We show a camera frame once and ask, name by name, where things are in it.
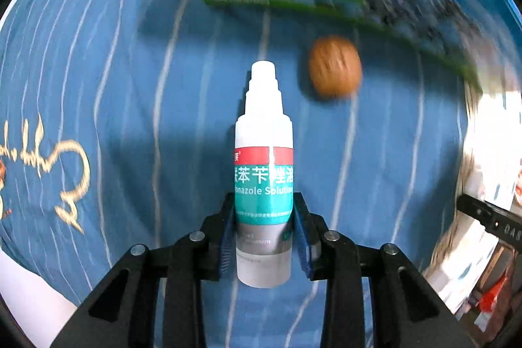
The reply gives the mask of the white spray bottle teal label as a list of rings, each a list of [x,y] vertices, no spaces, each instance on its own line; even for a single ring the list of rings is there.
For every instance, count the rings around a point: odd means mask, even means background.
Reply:
[[[251,66],[234,163],[237,277],[254,288],[280,286],[291,276],[294,135],[269,61]]]

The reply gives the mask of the plaid checkered cloth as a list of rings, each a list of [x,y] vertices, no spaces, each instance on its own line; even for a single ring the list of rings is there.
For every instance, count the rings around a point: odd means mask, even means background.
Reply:
[[[511,209],[521,162],[521,92],[479,95],[465,89],[467,131],[456,195]],[[454,210],[423,276],[456,313],[479,281],[498,243],[480,223]]]

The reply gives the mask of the brown walnut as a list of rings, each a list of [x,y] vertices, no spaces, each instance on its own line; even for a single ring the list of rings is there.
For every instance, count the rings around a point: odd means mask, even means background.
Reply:
[[[314,41],[308,56],[308,71],[315,91],[326,99],[356,94],[363,79],[355,44],[336,35]]]

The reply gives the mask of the blue striped cloth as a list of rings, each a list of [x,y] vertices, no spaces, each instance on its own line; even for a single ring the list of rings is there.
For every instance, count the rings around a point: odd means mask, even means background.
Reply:
[[[368,25],[204,0],[1,0],[1,324],[25,347],[518,347],[499,247],[452,313],[423,276],[452,222],[465,89],[521,92],[513,0],[456,0],[486,32],[477,89]],[[314,41],[358,49],[354,95],[312,86]],[[207,216],[235,194],[251,66],[275,65],[294,193],[322,216],[327,279],[201,279]]]

